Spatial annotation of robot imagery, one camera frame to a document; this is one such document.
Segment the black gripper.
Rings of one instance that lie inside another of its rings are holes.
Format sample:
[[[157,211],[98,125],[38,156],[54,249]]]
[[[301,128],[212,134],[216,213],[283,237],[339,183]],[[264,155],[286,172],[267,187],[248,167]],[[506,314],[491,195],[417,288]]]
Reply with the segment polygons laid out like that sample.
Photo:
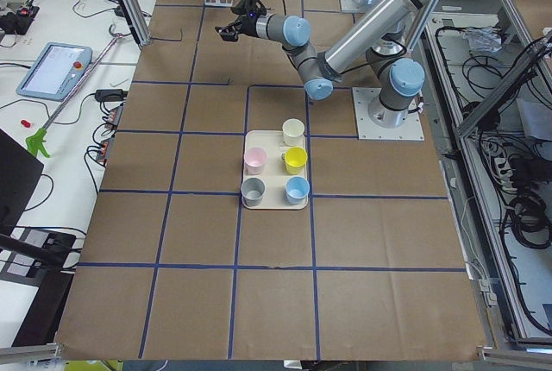
[[[238,41],[240,34],[257,37],[256,24],[267,15],[267,8],[261,0],[240,0],[230,8],[237,15],[235,22],[226,26],[215,26],[223,41]]]

